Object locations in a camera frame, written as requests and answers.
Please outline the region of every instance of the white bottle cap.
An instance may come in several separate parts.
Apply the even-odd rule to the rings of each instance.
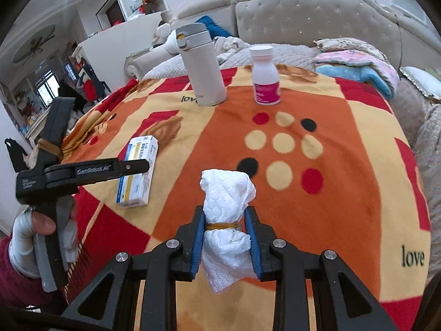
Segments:
[[[251,56],[262,57],[262,56],[272,56],[273,46],[259,45],[250,47]]]

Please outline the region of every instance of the yellow circle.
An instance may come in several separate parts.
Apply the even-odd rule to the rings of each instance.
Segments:
[[[294,122],[294,117],[289,113],[277,112],[276,113],[276,123],[281,127],[288,127]]]
[[[309,159],[316,159],[323,154],[323,146],[311,135],[305,135],[302,139],[302,152]]]
[[[286,133],[277,133],[273,138],[273,147],[279,153],[289,153],[295,147],[294,138]]]
[[[261,130],[253,130],[245,136],[245,145],[252,149],[258,150],[263,148],[266,143],[266,134]]]
[[[292,182],[292,171],[288,164],[282,161],[272,162],[266,169],[266,180],[271,188],[283,190]]]

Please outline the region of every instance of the black circle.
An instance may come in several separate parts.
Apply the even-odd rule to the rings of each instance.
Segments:
[[[259,162],[254,158],[245,158],[242,159],[239,164],[237,164],[236,170],[238,172],[244,172],[248,174],[250,178],[254,177],[259,168]]]
[[[314,122],[312,119],[309,119],[309,118],[302,119],[302,120],[300,121],[300,124],[301,124],[302,127],[303,127],[304,129],[306,129],[308,132],[314,132],[315,129],[317,128],[317,123]]]

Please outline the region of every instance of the screw head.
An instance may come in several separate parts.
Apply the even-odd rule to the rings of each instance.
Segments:
[[[325,258],[327,258],[329,260],[334,260],[335,258],[337,258],[337,253],[333,250],[326,250],[325,251]]]
[[[116,261],[119,261],[120,263],[126,261],[128,258],[129,258],[129,254],[127,254],[126,252],[119,252],[115,256]]]
[[[165,245],[167,245],[167,247],[169,247],[170,249],[174,249],[175,247],[179,246],[179,240],[170,239],[165,243]]]
[[[273,240],[273,245],[275,247],[285,247],[286,246],[286,241],[283,239],[275,239]]]

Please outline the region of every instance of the blue gripper pad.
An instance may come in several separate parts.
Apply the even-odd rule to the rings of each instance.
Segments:
[[[199,270],[199,264],[202,257],[202,245],[204,243],[204,231],[205,231],[205,214],[201,214],[199,219],[198,229],[196,230],[195,242],[191,248],[191,269],[190,274],[193,280]]]
[[[261,280],[262,278],[262,265],[260,263],[260,248],[257,242],[256,233],[254,231],[253,222],[251,221],[250,213],[248,208],[245,209],[245,229],[246,233],[251,239],[251,262],[253,264],[253,271],[257,275],[257,278]]]

